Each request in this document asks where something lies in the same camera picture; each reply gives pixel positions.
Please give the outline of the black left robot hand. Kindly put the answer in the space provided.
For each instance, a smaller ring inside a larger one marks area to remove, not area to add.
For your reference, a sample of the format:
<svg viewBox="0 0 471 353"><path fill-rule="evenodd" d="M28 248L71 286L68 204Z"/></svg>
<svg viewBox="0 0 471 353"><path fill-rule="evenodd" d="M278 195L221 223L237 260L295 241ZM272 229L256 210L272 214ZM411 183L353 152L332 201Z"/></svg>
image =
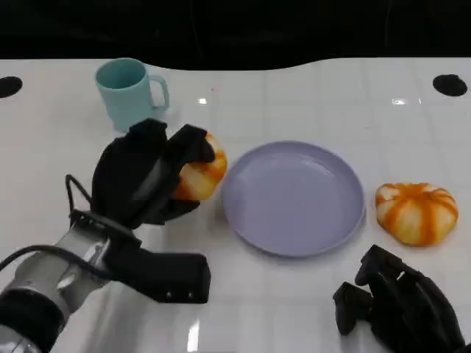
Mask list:
<svg viewBox="0 0 471 353"><path fill-rule="evenodd" d="M187 163L213 162L215 152L203 129L186 124L168 138L166 128L146 119L105 148L93 174L93 213L136 229L163 225L198 208L198 201L174 196L180 171Z"/></svg>

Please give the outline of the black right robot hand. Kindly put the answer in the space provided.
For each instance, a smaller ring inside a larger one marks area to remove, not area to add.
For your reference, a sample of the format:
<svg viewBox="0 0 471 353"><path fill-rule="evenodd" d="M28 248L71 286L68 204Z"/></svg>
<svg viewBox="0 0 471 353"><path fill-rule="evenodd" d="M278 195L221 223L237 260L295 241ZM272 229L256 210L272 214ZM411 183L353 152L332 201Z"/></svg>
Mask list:
<svg viewBox="0 0 471 353"><path fill-rule="evenodd" d="M455 310L435 282L377 245L362 257L355 282L343 282L333 300L341 335L362 320L393 352L470 351Z"/></svg>

